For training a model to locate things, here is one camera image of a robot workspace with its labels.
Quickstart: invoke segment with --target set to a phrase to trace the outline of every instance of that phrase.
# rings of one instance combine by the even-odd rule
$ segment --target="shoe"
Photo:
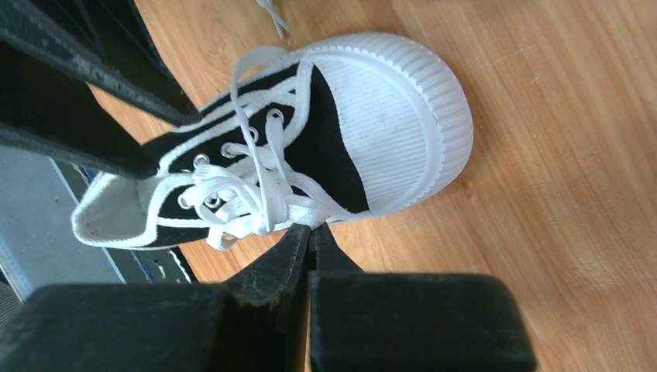
[[[292,223],[388,215],[453,181],[473,145],[454,73],[385,33],[253,50],[201,114],[144,145],[160,159],[156,176],[96,177],[72,216],[82,243],[143,250],[207,238],[224,250]]]

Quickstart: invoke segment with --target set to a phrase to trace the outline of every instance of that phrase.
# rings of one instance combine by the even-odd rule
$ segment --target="canvas shoe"
[[[387,215],[453,181],[473,145],[454,73],[385,33],[253,50],[201,113],[144,145],[160,159],[156,176],[96,177],[72,216],[81,242],[157,249],[207,238],[221,250],[292,223]]]

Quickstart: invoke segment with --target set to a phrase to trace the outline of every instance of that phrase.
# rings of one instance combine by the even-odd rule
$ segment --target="wood grain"
[[[197,105],[264,44],[376,30],[433,49],[472,106],[471,161],[421,205],[334,226],[341,247],[367,270],[499,277],[542,370],[657,370],[655,0],[280,0],[284,42],[255,1],[138,3]],[[140,141],[167,130],[98,98]],[[221,281],[279,237],[184,252],[201,280]]]

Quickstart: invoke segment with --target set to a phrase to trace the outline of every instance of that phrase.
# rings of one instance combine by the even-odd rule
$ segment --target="shoelace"
[[[240,58],[233,70],[230,100],[246,145],[227,143],[222,146],[222,154],[227,157],[247,156],[253,161],[255,171],[238,177],[224,167],[197,164],[192,174],[194,186],[185,190],[178,199],[181,206],[193,207],[199,218],[208,223],[207,241],[217,250],[226,250],[249,234],[267,235],[293,222],[316,228],[329,217],[324,204],[296,195],[292,190],[290,181],[303,183],[300,181],[303,176],[294,172],[284,159],[282,112],[274,109],[267,113],[265,134],[268,145],[257,147],[249,118],[238,101],[239,79],[246,70],[286,53],[284,49],[273,46],[258,48]],[[208,207],[208,201],[212,200],[217,201],[217,205],[218,201],[225,203],[213,212]]]
[[[285,31],[290,32],[290,26],[283,20],[283,18],[276,12],[276,9],[273,8],[273,0],[257,0],[258,5],[263,7],[271,15],[273,24],[276,26],[276,31],[278,31],[278,36],[283,39],[285,37]]]

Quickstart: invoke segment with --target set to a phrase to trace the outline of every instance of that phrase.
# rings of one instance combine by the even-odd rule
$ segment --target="wood surface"
[[[340,246],[371,271],[499,277],[544,371],[657,371],[655,0],[278,0],[285,41],[255,0],[138,4],[197,105],[265,44],[376,30],[433,49],[473,110],[470,163],[421,205],[334,226]],[[97,96],[139,141],[167,130]],[[221,281],[279,237],[184,252],[202,281]]]

